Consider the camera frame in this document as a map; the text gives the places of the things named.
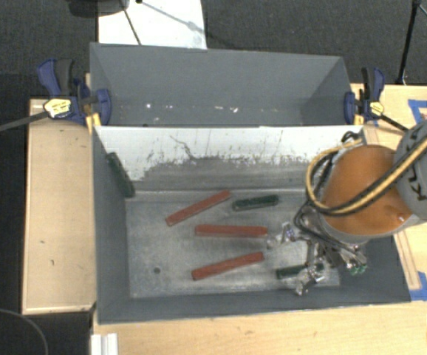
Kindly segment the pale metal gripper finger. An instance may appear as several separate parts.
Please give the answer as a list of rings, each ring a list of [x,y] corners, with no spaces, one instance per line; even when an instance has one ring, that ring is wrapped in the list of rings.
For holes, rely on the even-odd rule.
[[[322,268],[304,268],[296,277],[295,293],[298,296],[304,296],[314,285],[323,281],[324,278],[324,270]]]
[[[276,249],[279,246],[288,243],[296,243],[302,239],[303,237],[291,223],[283,223],[279,234],[275,234],[267,238],[266,249]]]

